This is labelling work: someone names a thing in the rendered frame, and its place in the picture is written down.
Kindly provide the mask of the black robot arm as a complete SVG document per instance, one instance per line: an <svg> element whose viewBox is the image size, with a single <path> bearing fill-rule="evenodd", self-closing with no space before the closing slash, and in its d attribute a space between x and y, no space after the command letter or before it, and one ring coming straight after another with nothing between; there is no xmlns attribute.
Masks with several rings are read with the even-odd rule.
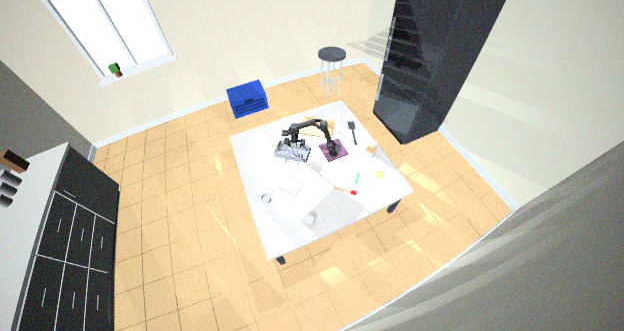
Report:
<svg viewBox="0 0 624 331"><path fill-rule="evenodd" d="M320 122L320 125L318 125L316 122ZM311 120L300 123L291 123L288 129L281 130L281 136L289 137L291 135L291 138L296 138L298 137L299 129L309 126L315 126L317 129L320 129L324 133L327 140L326 147L329 150L329 154L331 155L331 157L338 155L337 144L331 139L330 133L328 131L328 123L326 120L312 118Z"/></svg>

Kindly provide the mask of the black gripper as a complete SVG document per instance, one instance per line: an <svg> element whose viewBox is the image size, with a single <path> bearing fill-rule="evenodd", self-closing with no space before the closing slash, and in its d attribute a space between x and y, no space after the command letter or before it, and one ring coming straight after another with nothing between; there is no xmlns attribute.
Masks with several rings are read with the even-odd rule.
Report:
<svg viewBox="0 0 624 331"><path fill-rule="evenodd" d="M298 140L298 137L296 137L296 138L291 138L291 140L290 140L287 137L284 138L284 144L288 145L289 147L291 147L290 142L291 143L300 142L300 148L301 148L303 145L305 145L306 139L302 139L301 138L301 140Z"/></svg>

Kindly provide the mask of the light wooden board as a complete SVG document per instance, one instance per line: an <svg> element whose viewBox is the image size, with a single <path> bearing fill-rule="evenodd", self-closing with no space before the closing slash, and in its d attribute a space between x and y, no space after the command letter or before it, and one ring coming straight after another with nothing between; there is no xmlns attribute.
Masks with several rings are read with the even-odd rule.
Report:
<svg viewBox="0 0 624 331"><path fill-rule="evenodd" d="M307 120L311 120L312 118L313 117L301 116L299 123L307 121ZM326 120L326 119L323 119L323 120ZM332 137L335 121L333 120L326 120L326 121L328 123L328 131L330 133L330 136ZM309 126L306 128L299 129L299 134L325 138L324 133L320 129L317 129L315 126Z"/></svg>

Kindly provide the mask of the white jar with yellow lid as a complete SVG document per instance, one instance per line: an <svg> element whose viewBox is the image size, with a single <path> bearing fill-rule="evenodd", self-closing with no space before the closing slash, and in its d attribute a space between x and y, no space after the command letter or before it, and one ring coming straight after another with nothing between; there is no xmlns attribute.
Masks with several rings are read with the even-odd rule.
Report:
<svg viewBox="0 0 624 331"><path fill-rule="evenodd" d="M375 147L374 147L374 146L371 146L371 145L370 145L370 146L368 146L368 147L366 148L366 152L365 152L366 156L368 156L368 157L373 157L373 156L374 156L374 153L375 153L375 150L376 150L376 149L375 149Z"/></svg>

